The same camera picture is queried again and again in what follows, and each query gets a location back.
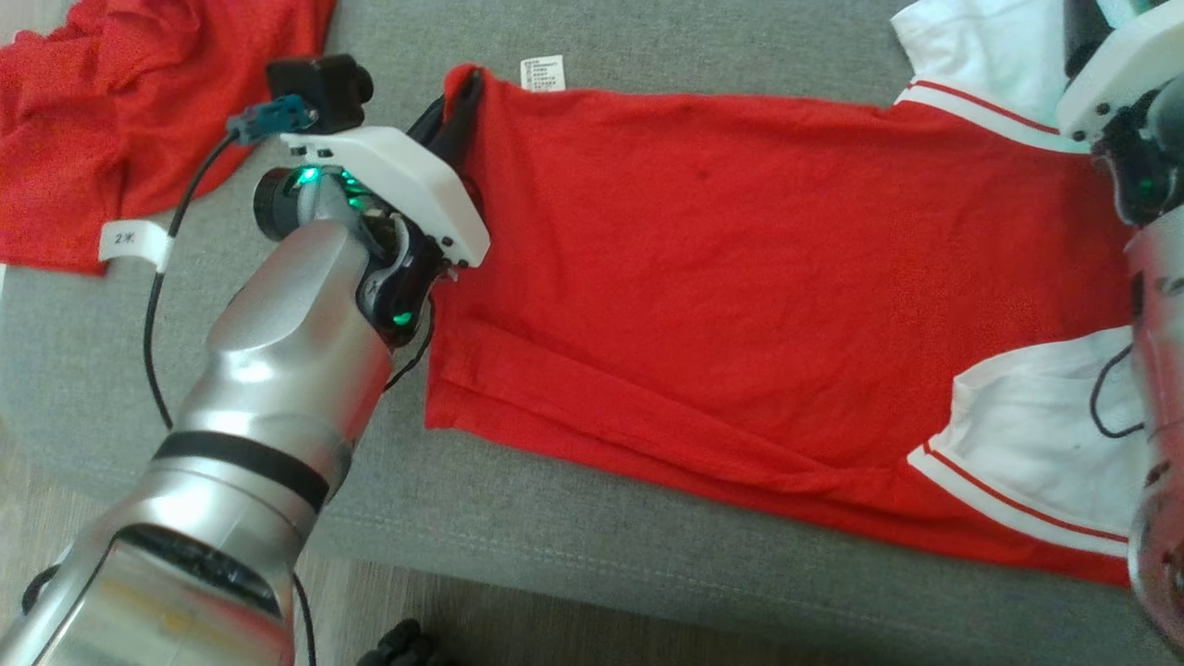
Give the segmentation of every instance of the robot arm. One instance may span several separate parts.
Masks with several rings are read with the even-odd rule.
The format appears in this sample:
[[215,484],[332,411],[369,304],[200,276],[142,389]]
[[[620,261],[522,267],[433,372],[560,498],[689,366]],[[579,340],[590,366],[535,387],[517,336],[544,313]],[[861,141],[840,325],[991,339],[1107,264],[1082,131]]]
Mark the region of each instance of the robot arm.
[[[1070,30],[1098,25],[1081,19],[1098,11],[1092,1],[1067,0],[1066,11]],[[1131,584],[1184,646],[1184,0],[1131,18],[1100,45],[1080,33],[1066,43],[1073,82],[1057,107],[1061,132],[1106,160],[1119,214],[1139,230],[1126,249],[1132,358],[1160,462],[1131,529]],[[1082,57],[1082,44],[1096,50]]]
[[0,664],[289,665],[292,571],[349,470],[431,283],[489,236],[455,165],[481,81],[426,145],[358,127],[369,77],[348,56],[269,68],[317,119],[296,168],[256,191],[282,241],[207,339],[205,372],[122,502],[78,536]]

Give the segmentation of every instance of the white sleeve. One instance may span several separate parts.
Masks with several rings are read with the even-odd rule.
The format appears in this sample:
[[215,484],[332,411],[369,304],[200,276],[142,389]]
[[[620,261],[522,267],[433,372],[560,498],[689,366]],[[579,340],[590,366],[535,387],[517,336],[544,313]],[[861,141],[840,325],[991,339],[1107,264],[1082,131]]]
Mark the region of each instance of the white sleeve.
[[958,89],[1056,127],[1063,0],[920,0],[892,19],[914,81]]

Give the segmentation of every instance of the black band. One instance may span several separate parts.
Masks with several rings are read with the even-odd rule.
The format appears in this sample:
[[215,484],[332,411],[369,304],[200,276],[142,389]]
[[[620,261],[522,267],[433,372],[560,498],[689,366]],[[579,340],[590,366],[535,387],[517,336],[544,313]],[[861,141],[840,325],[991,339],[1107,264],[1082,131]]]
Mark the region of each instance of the black band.
[[317,513],[329,495],[329,482],[298,459],[225,433],[173,433],[153,460],[165,457],[208,457],[242,467],[289,488]]

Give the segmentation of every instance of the gray cushion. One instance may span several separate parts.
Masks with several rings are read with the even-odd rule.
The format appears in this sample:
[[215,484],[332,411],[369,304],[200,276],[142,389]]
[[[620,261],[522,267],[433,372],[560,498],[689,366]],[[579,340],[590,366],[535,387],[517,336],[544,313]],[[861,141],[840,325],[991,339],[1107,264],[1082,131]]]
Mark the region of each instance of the gray cushion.
[[[369,121],[400,127],[457,63],[514,79],[520,59],[552,53],[565,56],[570,87],[888,104],[909,79],[888,25],[905,4],[342,0],[329,51],[373,73]],[[156,334],[170,405],[200,372],[207,328],[272,246],[252,222],[251,191],[285,164],[279,146],[259,149],[182,228]],[[0,405],[13,435],[105,501],[165,435],[140,360],[150,281],[135,262],[103,280],[13,269],[0,305]],[[909,552],[425,433],[423,396],[420,370],[384,399],[311,547],[877,664],[1173,662],[1124,590]]]

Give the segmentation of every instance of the care label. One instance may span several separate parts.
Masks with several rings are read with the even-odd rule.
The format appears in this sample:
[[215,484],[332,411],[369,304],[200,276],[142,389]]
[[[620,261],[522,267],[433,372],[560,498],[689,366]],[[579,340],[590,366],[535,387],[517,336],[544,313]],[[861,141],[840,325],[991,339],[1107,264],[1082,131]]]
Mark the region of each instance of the care label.
[[532,92],[567,90],[564,78],[564,57],[542,56],[522,60],[522,88]]
[[156,264],[156,273],[168,268],[173,239],[150,219],[120,219],[103,225],[98,241],[98,261],[115,257],[140,257]]

